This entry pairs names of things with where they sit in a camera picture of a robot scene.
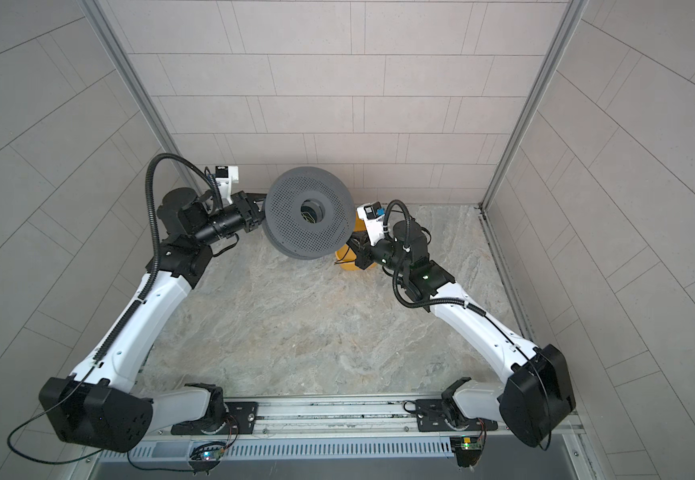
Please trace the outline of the dark grey cable spool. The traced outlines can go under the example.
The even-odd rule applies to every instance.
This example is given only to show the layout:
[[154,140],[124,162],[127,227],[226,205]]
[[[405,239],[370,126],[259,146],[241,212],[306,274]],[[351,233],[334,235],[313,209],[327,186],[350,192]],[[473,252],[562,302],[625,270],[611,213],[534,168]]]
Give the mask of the dark grey cable spool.
[[355,227],[355,202],[337,176],[313,166],[280,175],[264,201],[263,228],[279,252],[297,260],[328,256]]

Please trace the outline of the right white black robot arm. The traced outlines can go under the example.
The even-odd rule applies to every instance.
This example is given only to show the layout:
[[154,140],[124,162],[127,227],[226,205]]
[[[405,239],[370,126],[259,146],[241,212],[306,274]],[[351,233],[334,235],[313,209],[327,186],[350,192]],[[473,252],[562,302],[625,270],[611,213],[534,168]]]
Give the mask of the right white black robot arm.
[[441,396],[447,427],[465,431],[477,423],[485,435],[487,422],[503,422],[523,444],[549,448],[553,430],[577,407],[563,353],[551,344],[535,345],[477,304],[449,271],[431,260],[429,231],[405,203],[363,204],[357,217],[365,230],[347,242],[355,253],[355,266],[381,266],[401,306],[445,321],[503,383],[496,394],[483,393],[469,377],[451,384]]

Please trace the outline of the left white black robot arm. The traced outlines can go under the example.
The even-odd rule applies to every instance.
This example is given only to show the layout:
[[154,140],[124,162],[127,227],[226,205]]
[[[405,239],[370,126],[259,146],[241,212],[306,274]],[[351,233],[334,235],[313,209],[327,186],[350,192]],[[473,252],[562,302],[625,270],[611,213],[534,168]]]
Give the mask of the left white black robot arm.
[[[197,174],[208,189],[189,187],[155,200],[158,166],[170,160]],[[214,243],[237,239],[257,229],[265,218],[262,194],[233,192],[236,166],[199,170],[176,154],[150,161],[145,198],[153,256],[136,294],[93,351],[65,378],[50,378],[42,387],[41,416],[67,444],[128,453],[150,432],[178,426],[189,432],[232,432],[223,390],[205,383],[139,398],[132,390],[155,341],[177,307],[198,285],[217,258]]]

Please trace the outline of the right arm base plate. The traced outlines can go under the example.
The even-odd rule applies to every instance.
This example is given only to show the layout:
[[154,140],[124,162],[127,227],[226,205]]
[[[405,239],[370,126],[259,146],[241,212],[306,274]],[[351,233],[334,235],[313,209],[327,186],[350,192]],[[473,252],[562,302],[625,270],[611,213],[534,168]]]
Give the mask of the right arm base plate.
[[467,418],[453,401],[441,398],[404,401],[403,410],[415,418],[421,432],[492,432],[499,429],[497,421]]

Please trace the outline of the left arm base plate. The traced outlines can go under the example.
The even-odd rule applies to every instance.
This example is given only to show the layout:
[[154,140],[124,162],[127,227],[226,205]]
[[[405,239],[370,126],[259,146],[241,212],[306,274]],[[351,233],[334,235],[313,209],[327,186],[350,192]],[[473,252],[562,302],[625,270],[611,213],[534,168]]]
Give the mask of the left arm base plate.
[[210,406],[202,418],[173,425],[171,434],[249,435],[254,432],[258,410],[259,403],[251,401],[230,401],[222,407]]

